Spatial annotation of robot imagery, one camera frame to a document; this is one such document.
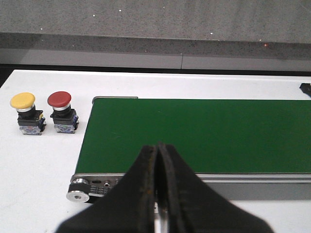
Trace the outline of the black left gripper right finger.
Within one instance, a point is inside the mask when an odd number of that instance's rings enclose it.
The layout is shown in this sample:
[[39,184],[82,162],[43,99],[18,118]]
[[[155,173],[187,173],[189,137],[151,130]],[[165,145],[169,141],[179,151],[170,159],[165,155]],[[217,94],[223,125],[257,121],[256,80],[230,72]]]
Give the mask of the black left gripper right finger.
[[232,204],[206,185],[173,145],[158,145],[156,188],[158,200],[168,210],[171,233],[273,231],[264,220]]

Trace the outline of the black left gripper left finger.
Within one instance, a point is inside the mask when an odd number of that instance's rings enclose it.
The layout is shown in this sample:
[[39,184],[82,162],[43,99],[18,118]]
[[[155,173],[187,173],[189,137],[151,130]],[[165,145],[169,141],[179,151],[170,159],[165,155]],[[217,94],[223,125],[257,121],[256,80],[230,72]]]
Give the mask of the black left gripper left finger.
[[153,233],[157,147],[143,146],[121,180],[90,207],[65,220],[59,233]]

